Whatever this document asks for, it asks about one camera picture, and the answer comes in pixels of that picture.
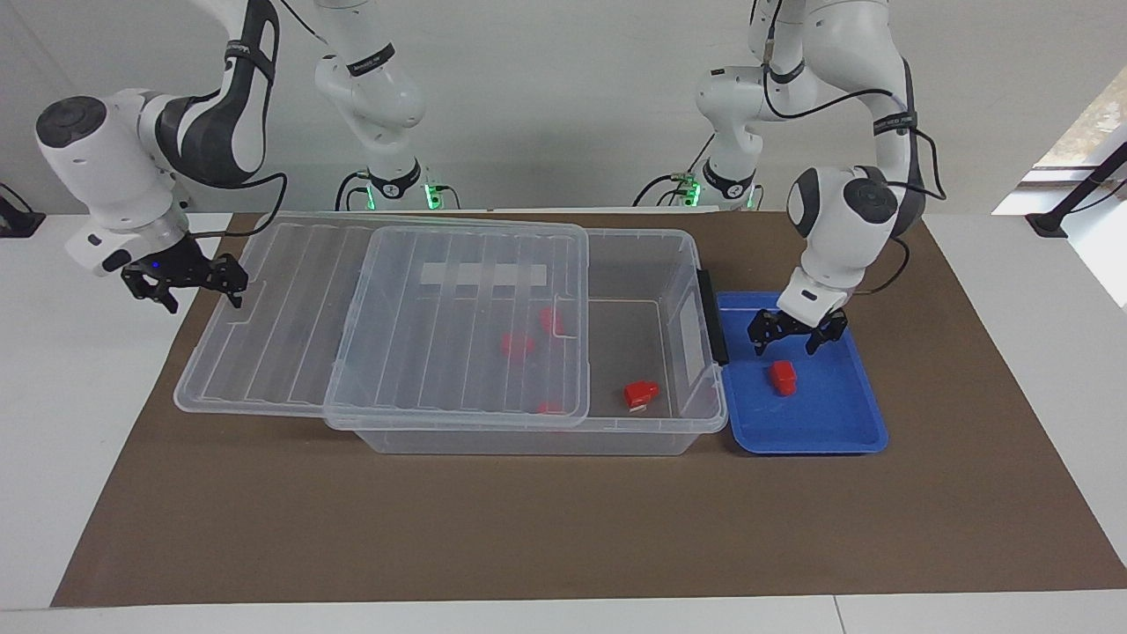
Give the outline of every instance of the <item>white tabletop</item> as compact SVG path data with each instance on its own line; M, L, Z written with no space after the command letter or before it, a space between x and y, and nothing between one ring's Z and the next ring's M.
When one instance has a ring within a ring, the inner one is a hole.
M227 215L197 215L196 230ZM195 606L42 610L62 578L181 315L64 255L85 221L0 241L0 632L1095 632L1127 628L1127 591ZM1127 555L1127 313L1064 241L1015 217L929 215L995 345L1120 557ZM213 243L205 244L211 249Z

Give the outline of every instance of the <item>ribbed plastic lid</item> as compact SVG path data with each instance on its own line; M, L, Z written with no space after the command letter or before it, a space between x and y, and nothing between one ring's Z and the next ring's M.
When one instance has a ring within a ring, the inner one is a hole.
M325 418L347 431L569 428L588 414L587 233L571 224L375 231Z

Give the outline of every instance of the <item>blue tray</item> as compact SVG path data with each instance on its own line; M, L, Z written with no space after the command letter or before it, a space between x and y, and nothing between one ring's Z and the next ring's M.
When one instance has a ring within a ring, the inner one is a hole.
M775 309L778 293L718 293L720 322L728 346L724 369L731 429L753 454L876 454L888 446L888 430L849 331L840 342L806 355L805 337L767 347L763 357L747 338L747 325L763 307ZM779 396L767 370L790 361L798 373L798 394Z

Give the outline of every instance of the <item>gray wall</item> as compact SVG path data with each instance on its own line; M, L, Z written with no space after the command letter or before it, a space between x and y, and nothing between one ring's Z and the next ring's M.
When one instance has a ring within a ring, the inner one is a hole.
M314 26L309 0L294 0ZM396 46L428 97L419 153L468 206L619 205L683 169L710 130L693 104L708 69L749 63L749 0L384 0ZM988 213L1127 64L1121 0L898 0L922 127L940 142L952 200ZM290 208L331 204L361 152L313 90L319 42L284 16L270 166ZM34 146L38 111L66 92L214 88L224 35L186 0L0 0L0 178L47 211L78 212ZM824 91L828 97L833 92ZM873 157L860 104L763 127L767 205L810 164ZM205 195L213 208L272 194Z

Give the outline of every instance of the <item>brown table surface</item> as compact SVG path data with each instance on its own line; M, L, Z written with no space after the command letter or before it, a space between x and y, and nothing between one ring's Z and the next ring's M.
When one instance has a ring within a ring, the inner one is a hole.
M718 289L781 288L804 248L783 214L550 218L684 229ZM871 457L753 457L728 431L678 458L396 457L316 420L185 414L201 295L54 605L1127 588L935 242L908 242L900 280L849 305L891 437Z

